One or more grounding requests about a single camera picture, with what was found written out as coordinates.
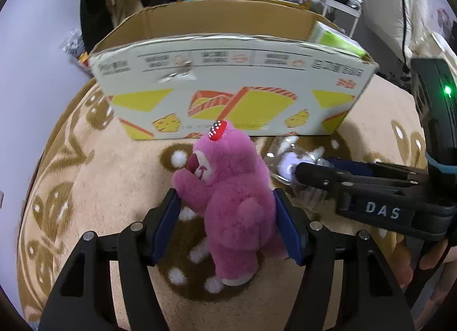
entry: rug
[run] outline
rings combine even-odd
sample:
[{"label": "rug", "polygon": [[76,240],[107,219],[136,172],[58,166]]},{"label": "rug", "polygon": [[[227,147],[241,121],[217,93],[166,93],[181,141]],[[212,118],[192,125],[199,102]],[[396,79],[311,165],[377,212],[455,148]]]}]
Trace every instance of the rug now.
[{"label": "rug", "polygon": [[[117,233],[157,207],[171,187],[180,156],[195,139],[133,141],[94,80],[89,81],[56,124],[24,211],[17,250],[19,293],[27,321],[39,321],[52,286],[80,236],[88,230]],[[252,138],[265,154],[272,137]],[[299,137],[324,157],[393,162],[424,168],[424,135],[411,95],[374,76],[365,93],[330,136]],[[281,185],[271,182],[271,187]],[[370,230],[388,257],[395,234],[336,215],[325,201],[319,216],[333,231]],[[284,328],[303,275],[293,260],[260,257],[261,269],[238,288],[214,275],[203,221],[183,206],[165,258],[149,268],[151,281],[172,330],[278,330]],[[111,263],[118,325],[129,329],[119,272]],[[325,328],[334,325],[340,263]]]}]

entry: screw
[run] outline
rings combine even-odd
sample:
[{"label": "screw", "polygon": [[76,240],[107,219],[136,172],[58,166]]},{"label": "screw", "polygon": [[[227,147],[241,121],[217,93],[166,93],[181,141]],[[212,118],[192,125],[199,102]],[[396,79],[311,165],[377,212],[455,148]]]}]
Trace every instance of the screw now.
[{"label": "screw", "polygon": [[319,231],[319,230],[322,229],[322,224],[319,223],[319,221],[312,221],[312,222],[309,224],[309,227],[310,227],[312,230]]},{"label": "screw", "polygon": [[139,230],[143,229],[143,223],[141,223],[140,221],[135,221],[135,223],[132,223],[130,225],[130,229],[133,232],[138,232]]},{"label": "screw", "polygon": [[84,240],[84,241],[90,241],[93,237],[95,237],[95,233],[92,232],[92,231],[85,232],[85,233],[83,234],[83,240]]},{"label": "screw", "polygon": [[361,230],[361,231],[359,232],[359,237],[362,238],[364,241],[366,241],[366,240],[369,240],[369,239],[370,239],[371,235],[370,235],[370,233],[367,232],[366,230]]}]

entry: green led light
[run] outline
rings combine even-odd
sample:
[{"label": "green led light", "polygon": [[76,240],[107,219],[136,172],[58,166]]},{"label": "green led light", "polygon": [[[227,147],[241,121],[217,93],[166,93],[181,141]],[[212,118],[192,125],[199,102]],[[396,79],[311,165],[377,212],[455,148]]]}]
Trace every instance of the green led light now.
[{"label": "green led light", "polygon": [[451,90],[451,88],[449,86],[444,86],[444,93],[447,96],[451,97],[451,92],[452,92],[452,90]]}]

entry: pink teddy bear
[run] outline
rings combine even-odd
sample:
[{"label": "pink teddy bear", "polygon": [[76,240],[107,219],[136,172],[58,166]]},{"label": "pink teddy bear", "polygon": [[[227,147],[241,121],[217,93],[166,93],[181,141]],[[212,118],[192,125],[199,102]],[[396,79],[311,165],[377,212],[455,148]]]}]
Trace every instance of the pink teddy bear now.
[{"label": "pink teddy bear", "polygon": [[216,275],[229,286],[258,271],[256,253],[283,255],[269,171],[255,145],[230,122],[199,139],[185,169],[172,178],[178,195],[204,218]]}]

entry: box flap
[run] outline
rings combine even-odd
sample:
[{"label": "box flap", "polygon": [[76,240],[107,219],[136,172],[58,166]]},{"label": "box flap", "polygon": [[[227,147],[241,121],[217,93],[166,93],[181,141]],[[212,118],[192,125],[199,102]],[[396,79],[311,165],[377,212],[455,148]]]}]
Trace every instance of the box flap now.
[{"label": "box flap", "polygon": [[315,21],[339,28],[311,11],[246,0],[199,0],[148,7],[128,17],[92,50],[145,39],[194,33],[271,35],[306,41]]}]

